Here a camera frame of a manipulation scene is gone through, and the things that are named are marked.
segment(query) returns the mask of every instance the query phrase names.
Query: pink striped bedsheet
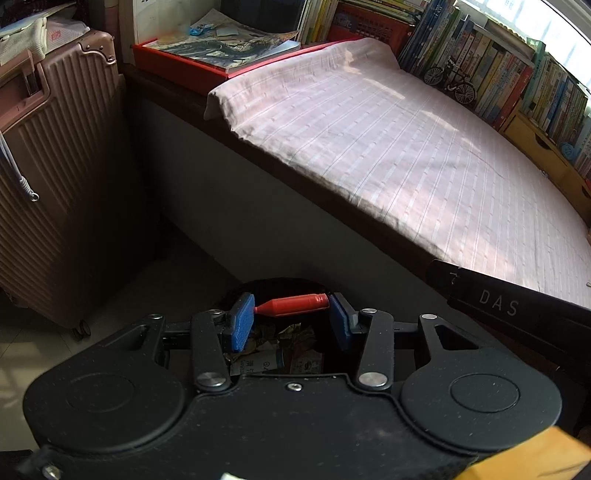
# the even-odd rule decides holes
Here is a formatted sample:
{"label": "pink striped bedsheet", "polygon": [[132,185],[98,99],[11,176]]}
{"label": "pink striped bedsheet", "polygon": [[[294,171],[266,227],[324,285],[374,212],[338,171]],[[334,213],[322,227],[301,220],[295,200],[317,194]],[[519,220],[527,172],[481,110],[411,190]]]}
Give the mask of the pink striped bedsheet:
{"label": "pink striped bedsheet", "polygon": [[527,157],[363,39],[213,90],[240,139],[435,257],[591,308],[586,226]]}

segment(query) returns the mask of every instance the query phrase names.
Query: book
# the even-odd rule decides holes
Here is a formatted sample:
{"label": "book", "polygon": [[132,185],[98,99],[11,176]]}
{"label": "book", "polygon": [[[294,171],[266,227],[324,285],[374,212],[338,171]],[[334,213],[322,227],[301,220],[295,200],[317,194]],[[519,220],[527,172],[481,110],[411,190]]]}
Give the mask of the book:
{"label": "book", "polygon": [[464,20],[464,23],[462,25],[462,31],[460,32],[460,35],[458,36],[456,44],[453,46],[452,53],[450,55],[450,58],[453,61],[456,61],[457,58],[460,56],[460,53],[462,52],[462,49],[466,44],[466,40],[468,39],[468,35],[470,35],[473,26],[474,22],[470,20],[470,15],[468,15]]}
{"label": "book", "polygon": [[548,96],[544,100],[543,109],[540,110],[540,116],[537,118],[538,125],[540,129],[544,129],[544,124],[548,117],[548,113],[550,108],[552,107],[552,102],[554,101],[554,97],[556,96],[556,92],[558,91],[558,86],[560,84],[560,78],[562,77],[562,67],[558,63],[554,63],[552,66],[552,77],[550,80],[550,88],[548,89]]}
{"label": "book", "polygon": [[541,65],[541,71],[538,72],[538,74],[540,76],[540,78],[538,79],[538,82],[537,82],[538,86],[535,89],[533,99],[532,99],[532,101],[529,105],[529,108],[527,110],[527,117],[529,119],[531,119],[534,116],[535,109],[538,106],[538,103],[540,102],[541,92],[544,89],[544,82],[546,82],[548,79],[547,76],[548,76],[548,71],[550,69],[549,63],[550,63],[550,57],[548,55],[544,54],[544,58],[543,58],[542,65]]}
{"label": "book", "polygon": [[540,83],[541,77],[541,65],[542,60],[544,59],[544,53],[546,49],[546,44],[541,40],[534,40],[533,38],[527,39],[528,44],[534,48],[534,73],[532,75],[532,80],[529,82],[525,94],[523,97],[523,102],[521,104],[521,111],[525,114],[528,113],[530,110],[530,104],[534,99],[534,93],[538,88],[538,84]]}
{"label": "book", "polygon": [[308,16],[310,15],[311,5],[312,5],[312,0],[306,0],[306,2],[304,3],[304,8],[302,9],[301,16],[300,16],[300,22],[298,23],[298,27],[297,27],[297,36],[295,37],[295,40],[298,42],[305,41],[302,37],[304,35],[304,26],[306,24],[306,20],[308,19]]}
{"label": "book", "polygon": [[433,40],[432,32],[439,26],[439,21],[441,20],[441,15],[447,6],[447,0],[431,0],[429,6],[434,4],[435,7],[433,8],[432,15],[430,22],[426,25],[424,32],[420,37],[420,42],[418,43],[417,48],[415,49],[415,55],[411,59],[411,66],[415,66],[419,60],[422,58],[422,55],[428,49],[430,42]]}
{"label": "book", "polygon": [[501,109],[509,98],[509,95],[513,92],[513,89],[515,88],[515,85],[517,85],[517,81],[519,81],[524,69],[525,63],[523,63],[520,59],[515,59],[504,88],[498,95],[496,102],[492,105],[491,111],[486,116],[486,120],[490,124],[494,124],[496,117],[501,113]]}
{"label": "book", "polygon": [[560,145],[562,142],[566,142],[572,135],[573,125],[578,126],[580,117],[577,118],[577,111],[580,111],[580,105],[582,104],[583,93],[580,91],[578,85],[574,86],[574,93],[571,96],[569,107],[564,117],[564,127],[560,131],[560,135],[556,138],[556,143]]}
{"label": "book", "polygon": [[496,54],[497,49],[492,43],[489,43],[488,48],[486,49],[486,52],[484,53],[482,60],[478,64],[478,68],[474,72],[474,75],[471,79],[472,85],[474,85],[474,88],[476,90],[480,88],[480,85],[482,84],[484,77],[488,73],[488,70],[491,68],[492,62],[495,59]]}
{"label": "book", "polygon": [[[388,18],[395,18],[396,20],[400,20],[401,22],[407,23],[409,25],[415,25],[417,23],[417,17],[412,16],[408,12],[404,12],[402,10],[397,10],[395,8],[389,7],[387,5],[382,5],[380,3],[375,2],[374,0],[341,0],[343,3],[351,4],[356,7],[364,8],[365,10],[369,10],[372,12],[379,13],[384,15]],[[316,40],[320,41],[321,32],[323,26],[325,25],[325,19],[329,16],[330,10],[333,8],[332,0],[328,0],[326,2],[326,6],[324,10],[321,11],[319,15],[319,20],[317,21],[317,25],[319,26],[318,32],[316,34]]]}
{"label": "book", "polygon": [[513,111],[513,108],[519,101],[521,92],[525,89],[533,73],[534,69],[532,67],[527,65],[524,66],[523,72],[521,73],[521,77],[519,77],[519,80],[517,81],[515,88],[513,88],[513,91],[511,92],[509,98],[503,105],[501,112],[499,113],[499,115],[497,115],[495,122],[492,124],[495,130],[500,129],[503,125],[503,122],[507,119],[507,117],[509,117],[509,115]]}
{"label": "book", "polygon": [[449,51],[451,50],[452,35],[456,31],[457,24],[460,21],[460,9],[454,7],[452,17],[447,25],[446,31],[443,33],[441,40],[439,41],[439,47],[436,50],[434,60],[428,66],[439,67],[440,63],[445,66],[447,59],[449,58]]}
{"label": "book", "polygon": [[564,124],[564,116],[566,115],[566,110],[569,106],[570,97],[573,93],[574,82],[571,80],[569,76],[566,77],[566,81],[564,83],[563,94],[558,103],[557,111],[554,113],[554,118],[550,122],[550,126],[548,127],[548,136],[554,142],[556,141],[556,131],[560,133],[560,127]]}
{"label": "book", "polygon": [[498,72],[497,74],[499,75],[498,81],[496,82],[495,87],[493,88],[493,90],[491,91],[491,96],[488,100],[488,105],[487,107],[483,110],[482,112],[482,118],[488,122],[488,117],[492,115],[492,111],[495,108],[495,105],[500,97],[500,95],[503,93],[503,91],[506,88],[506,84],[509,81],[509,77],[510,75],[513,74],[517,63],[520,60],[515,58],[515,56],[511,56],[509,58],[509,61],[506,63],[506,65],[503,67],[503,69],[501,70],[501,66],[499,66]]}
{"label": "book", "polygon": [[558,103],[560,101],[560,99],[562,98],[562,94],[564,92],[564,84],[566,83],[566,78],[569,75],[568,73],[566,73],[566,70],[564,70],[562,67],[560,67],[560,76],[558,77],[558,87],[556,89],[556,92],[554,94],[554,97],[552,99],[552,104],[550,105],[550,108],[548,109],[548,114],[546,115],[546,120],[544,120],[544,124],[542,125],[542,130],[544,130],[545,132],[548,131],[548,127],[550,126],[550,122],[552,121],[552,118],[556,112],[556,109],[558,107]]}
{"label": "book", "polygon": [[585,168],[585,164],[589,164],[589,159],[591,158],[591,138],[587,137],[587,139],[585,140],[585,142],[583,142],[583,145],[581,147],[581,151],[579,152],[579,155],[577,156],[577,158],[574,161],[574,167],[575,169],[582,175],[582,176],[586,176],[587,173],[589,173],[588,168]]}
{"label": "book", "polygon": [[443,0],[440,3],[440,6],[438,7],[437,11],[433,14],[433,17],[434,17],[433,25],[431,26],[431,30],[427,29],[427,32],[424,35],[425,38],[422,42],[420,51],[418,52],[415,59],[413,60],[412,69],[410,70],[411,73],[415,73],[415,71],[419,68],[419,66],[422,65],[425,55],[431,49],[431,45],[432,45],[433,41],[435,40],[435,36],[437,35],[437,32],[441,26],[441,22],[444,21],[444,19],[447,16],[447,8],[448,7],[449,7],[449,4],[447,3],[447,0]]}
{"label": "book", "polygon": [[488,107],[491,102],[496,98],[497,92],[503,86],[505,78],[507,76],[507,72],[511,69],[513,65],[515,56],[512,55],[510,52],[505,52],[503,55],[503,59],[493,77],[491,78],[491,82],[488,88],[485,90],[484,94],[482,95],[482,99],[478,102],[476,106],[476,114],[486,118],[486,113],[488,111]]}
{"label": "book", "polygon": [[539,118],[546,106],[546,102],[548,100],[548,95],[550,94],[550,90],[552,88],[552,81],[554,77],[554,59],[549,53],[546,53],[546,55],[548,56],[546,71],[544,72],[544,76],[542,77],[542,80],[540,82],[540,87],[538,88],[540,90],[540,97],[538,98],[538,101],[535,104],[535,109],[531,116],[531,121],[535,124],[535,126],[539,126]]}
{"label": "book", "polygon": [[462,30],[463,22],[464,21],[462,20],[462,12],[460,11],[457,16],[456,28],[453,29],[453,32],[451,32],[451,35],[449,36],[448,41],[445,42],[445,44],[444,44],[445,46],[441,50],[441,55],[439,56],[439,59],[436,63],[437,67],[439,67],[441,69],[445,69],[445,67],[447,65],[447,61],[449,60],[449,57],[452,52],[452,48],[456,44],[457,38]]}
{"label": "book", "polygon": [[552,137],[552,140],[554,140],[554,142],[557,145],[560,145],[560,143],[563,141],[566,131],[568,130],[568,124],[569,124],[570,118],[573,114],[574,106],[579,101],[579,94],[577,92],[578,88],[577,88],[576,80],[572,79],[572,78],[570,80],[573,83],[573,87],[572,87],[572,91],[570,94],[569,102],[566,105],[561,124],[557,127],[557,131],[554,134],[554,136]]}
{"label": "book", "polygon": [[304,20],[304,26],[302,27],[302,32],[300,35],[300,41],[304,44],[309,42],[311,38],[311,31],[314,28],[314,23],[316,21],[316,15],[318,15],[318,7],[320,5],[320,0],[310,0],[310,6],[308,7],[308,13],[306,15],[306,19]]}
{"label": "book", "polygon": [[472,41],[472,44],[470,45],[470,48],[468,49],[468,52],[466,53],[466,56],[464,57],[464,60],[460,65],[458,74],[456,75],[457,82],[461,82],[464,76],[466,75],[470,62],[472,61],[472,57],[474,56],[474,52],[476,51],[478,44],[480,43],[480,39],[482,39],[482,34],[476,33],[476,35],[474,36],[474,40]]}
{"label": "book", "polygon": [[412,15],[421,15],[425,9],[423,7],[417,7],[416,5],[411,4],[410,2],[405,2],[404,0],[373,0],[375,2],[389,5],[393,8],[404,10]]}
{"label": "book", "polygon": [[498,51],[497,54],[495,55],[495,59],[492,61],[491,68],[488,69],[486,76],[482,80],[482,83],[480,84],[480,87],[479,87],[478,91],[476,92],[476,99],[479,102],[480,102],[480,100],[482,100],[482,96],[486,92],[488,85],[491,82],[492,77],[496,73],[499,63],[501,63],[501,61],[503,60],[504,57],[505,57],[504,51]]}
{"label": "book", "polygon": [[501,39],[497,35],[489,32],[488,30],[485,30],[484,28],[482,28],[476,24],[474,25],[474,30],[482,33],[483,35],[490,37],[494,42],[496,42],[498,45],[503,47],[506,51],[515,55],[518,59],[520,59],[526,65],[529,65],[530,67],[534,67],[534,63],[529,58],[527,58],[525,55],[523,55],[523,53],[521,53],[519,50],[517,50],[514,46],[508,44],[505,40]]}
{"label": "book", "polygon": [[580,102],[575,106],[573,116],[572,116],[572,125],[569,125],[569,133],[565,136],[564,141],[568,142],[569,144],[573,144],[576,140],[576,136],[579,130],[579,126],[581,123],[581,118],[585,113],[585,109],[587,108],[587,101],[589,98],[586,94],[586,89],[583,85],[579,83],[579,89],[581,91]]}
{"label": "book", "polygon": [[[329,2],[329,0],[321,0],[320,1],[320,8],[318,10],[318,15],[316,17],[316,21],[314,22],[314,28],[312,29],[310,43],[317,41],[318,32],[320,30],[320,19],[324,15],[324,12],[328,6],[328,2]],[[361,3],[361,1],[358,1],[358,0],[351,0],[351,3],[354,5],[357,5],[357,6],[364,5],[363,3]]]}
{"label": "book", "polygon": [[415,29],[414,35],[407,43],[408,48],[405,48],[402,51],[400,61],[402,69],[407,72],[412,71],[417,59],[423,52],[423,48],[429,39],[430,33],[437,24],[437,20],[445,4],[446,0],[431,0],[429,3],[425,14]]}
{"label": "book", "polygon": [[583,143],[587,140],[589,135],[591,135],[591,116],[587,115],[583,118],[580,132],[577,136],[577,140],[573,145],[575,158],[579,155]]}
{"label": "book", "polygon": [[336,7],[338,4],[339,0],[330,0],[329,6],[326,10],[326,16],[321,21],[320,33],[317,41],[326,41],[326,37],[329,35],[332,19],[335,16]]}
{"label": "book", "polygon": [[[461,65],[462,62],[464,61],[464,59],[466,58],[466,55],[468,54],[468,50],[470,49],[470,46],[472,45],[472,43],[474,42],[474,37],[476,36],[476,34],[474,32],[471,32],[468,35],[468,38],[466,40],[466,43],[464,43],[464,47],[462,48],[462,51],[460,52],[459,57],[456,60],[456,65]],[[453,82],[454,79],[456,78],[456,72],[454,72],[453,70],[449,73],[449,76],[447,77],[446,83],[450,83]]]}
{"label": "book", "polygon": [[482,60],[484,53],[487,51],[488,45],[490,45],[491,41],[492,40],[490,38],[483,35],[482,38],[480,39],[480,42],[478,42],[478,47],[474,51],[474,55],[472,56],[472,60],[470,61],[470,65],[468,65],[468,68],[465,72],[466,76],[469,79],[471,79],[472,76],[474,75],[476,68],[480,64],[480,61]]}
{"label": "book", "polygon": [[404,0],[405,4],[411,4],[415,7],[426,8],[429,2],[427,0]]}
{"label": "book", "polygon": [[449,2],[447,4],[446,9],[440,17],[439,25],[433,30],[433,33],[431,34],[431,40],[429,41],[428,48],[425,50],[422,58],[418,61],[413,73],[422,75],[431,66],[431,63],[437,55],[437,51],[440,47],[441,39],[449,30],[450,21],[453,18],[453,14],[458,10],[459,9],[453,6],[453,2]]}

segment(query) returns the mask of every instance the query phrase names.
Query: magazine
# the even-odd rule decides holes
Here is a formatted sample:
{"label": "magazine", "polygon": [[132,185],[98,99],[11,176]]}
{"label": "magazine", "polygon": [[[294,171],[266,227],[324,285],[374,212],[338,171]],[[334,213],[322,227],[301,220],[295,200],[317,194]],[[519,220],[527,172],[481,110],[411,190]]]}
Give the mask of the magazine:
{"label": "magazine", "polygon": [[295,31],[265,33],[242,25],[215,9],[211,9],[191,28],[203,32],[172,44],[160,44],[155,40],[145,47],[230,70],[266,56],[270,50],[297,35]]}

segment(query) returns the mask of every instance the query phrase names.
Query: yellow object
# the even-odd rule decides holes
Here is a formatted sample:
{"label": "yellow object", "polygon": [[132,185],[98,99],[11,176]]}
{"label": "yellow object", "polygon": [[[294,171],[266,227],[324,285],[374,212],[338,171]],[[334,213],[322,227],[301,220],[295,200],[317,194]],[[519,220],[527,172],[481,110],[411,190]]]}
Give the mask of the yellow object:
{"label": "yellow object", "polygon": [[322,22],[322,16],[324,15],[327,4],[328,0],[321,0],[320,10],[318,11],[318,17],[316,17],[316,23],[314,24],[314,32],[312,33],[312,42],[315,42],[318,39],[320,23]]}
{"label": "yellow object", "polygon": [[484,77],[484,80],[482,80],[480,88],[478,89],[478,93],[476,94],[476,98],[478,101],[482,99],[482,95],[484,94],[486,87],[488,87],[488,84],[491,82],[492,76],[495,74],[496,69],[499,66],[499,63],[501,63],[501,60],[504,56],[505,55],[501,52],[496,54],[495,59],[492,61],[491,68],[488,69],[488,73],[486,74],[486,77]]}
{"label": "yellow object", "polygon": [[550,427],[472,465],[456,480],[571,480],[590,460],[588,446],[558,427]]}
{"label": "yellow object", "polygon": [[585,223],[591,226],[591,189],[545,133],[519,110],[505,121],[501,132],[548,174]]}

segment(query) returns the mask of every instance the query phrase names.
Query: suitcase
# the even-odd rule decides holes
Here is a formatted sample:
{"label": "suitcase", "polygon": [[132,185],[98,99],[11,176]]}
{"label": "suitcase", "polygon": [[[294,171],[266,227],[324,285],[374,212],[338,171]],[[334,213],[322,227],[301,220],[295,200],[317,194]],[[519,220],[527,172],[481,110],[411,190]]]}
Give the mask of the suitcase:
{"label": "suitcase", "polygon": [[0,66],[0,286],[75,327],[151,257],[153,215],[122,117],[111,35],[89,31],[35,66]]}

